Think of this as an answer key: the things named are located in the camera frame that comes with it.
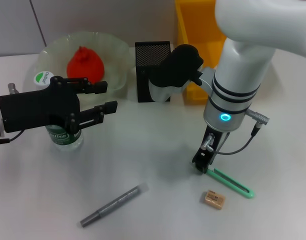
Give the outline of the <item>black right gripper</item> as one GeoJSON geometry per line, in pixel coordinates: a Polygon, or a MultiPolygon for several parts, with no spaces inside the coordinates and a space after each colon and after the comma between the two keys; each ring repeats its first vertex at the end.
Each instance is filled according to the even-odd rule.
{"type": "Polygon", "coordinates": [[[223,133],[212,129],[209,126],[206,127],[201,146],[192,159],[192,163],[198,171],[206,174],[209,169],[209,165],[213,163],[214,158],[217,155],[213,151],[204,149],[203,145],[207,143],[209,138],[212,137],[212,139],[209,141],[209,146],[212,147],[214,151],[219,152],[229,135],[230,134],[228,132],[223,133]]]}

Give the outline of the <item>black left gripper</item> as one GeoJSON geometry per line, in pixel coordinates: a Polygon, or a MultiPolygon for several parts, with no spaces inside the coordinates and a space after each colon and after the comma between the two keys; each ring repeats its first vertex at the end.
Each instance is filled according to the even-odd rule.
{"type": "Polygon", "coordinates": [[[1,117],[6,133],[56,125],[68,133],[102,124],[105,115],[117,111],[118,102],[110,101],[80,112],[77,94],[104,94],[108,83],[92,83],[87,77],[51,78],[42,90],[0,96],[1,117]]]}

